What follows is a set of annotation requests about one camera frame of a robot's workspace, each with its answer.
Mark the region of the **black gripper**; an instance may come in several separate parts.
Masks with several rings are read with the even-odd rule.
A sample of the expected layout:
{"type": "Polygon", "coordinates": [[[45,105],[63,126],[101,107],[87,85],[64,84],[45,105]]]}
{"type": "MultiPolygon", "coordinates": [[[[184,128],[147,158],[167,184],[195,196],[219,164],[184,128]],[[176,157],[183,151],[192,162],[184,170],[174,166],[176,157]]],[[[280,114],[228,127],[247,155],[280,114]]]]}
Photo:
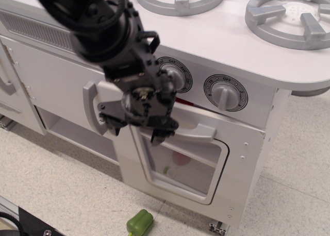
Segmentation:
{"type": "Polygon", "coordinates": [[[178,128],[178,122],[171,118],[175,99],[175,88],[136,88],[118,101],[101,102],[97,107],[113,135],[118,136],[121,128],[134,125],[153,130],[151,144],[158,146],[178,128]]]}

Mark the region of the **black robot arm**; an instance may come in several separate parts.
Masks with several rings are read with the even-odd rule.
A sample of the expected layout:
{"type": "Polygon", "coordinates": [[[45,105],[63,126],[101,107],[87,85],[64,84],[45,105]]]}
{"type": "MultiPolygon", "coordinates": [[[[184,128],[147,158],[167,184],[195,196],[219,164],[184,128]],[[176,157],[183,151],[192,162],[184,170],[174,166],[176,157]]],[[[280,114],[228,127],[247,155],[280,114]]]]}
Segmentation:
{"type": "Polygon", "coordinates": [[[38,1],[69,29],[74,52],[100,66],[107,82],[123,92],[119,101],[99,103],[98,133],[118,135],[121,128],[134,125],[151,130],[154,145],[175,134],[174,78],[154,56],[158,33],[143,29],[129,0],[38,1]]]}

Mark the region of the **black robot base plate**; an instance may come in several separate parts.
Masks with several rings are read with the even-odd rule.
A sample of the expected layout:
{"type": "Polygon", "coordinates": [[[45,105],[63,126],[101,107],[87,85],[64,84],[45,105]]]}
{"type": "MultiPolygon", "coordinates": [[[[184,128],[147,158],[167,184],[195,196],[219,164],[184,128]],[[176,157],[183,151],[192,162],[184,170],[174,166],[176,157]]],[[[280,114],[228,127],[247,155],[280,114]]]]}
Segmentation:
{"type": "Polygon", "coordinates": [[[18,218],[3,211],[1,211],[1,218],[14,224],[14,229],[1,230],[1,235],[64,236],[64,234],[56,228],[50,226],[21,207],[18,207],[18,218]]]}

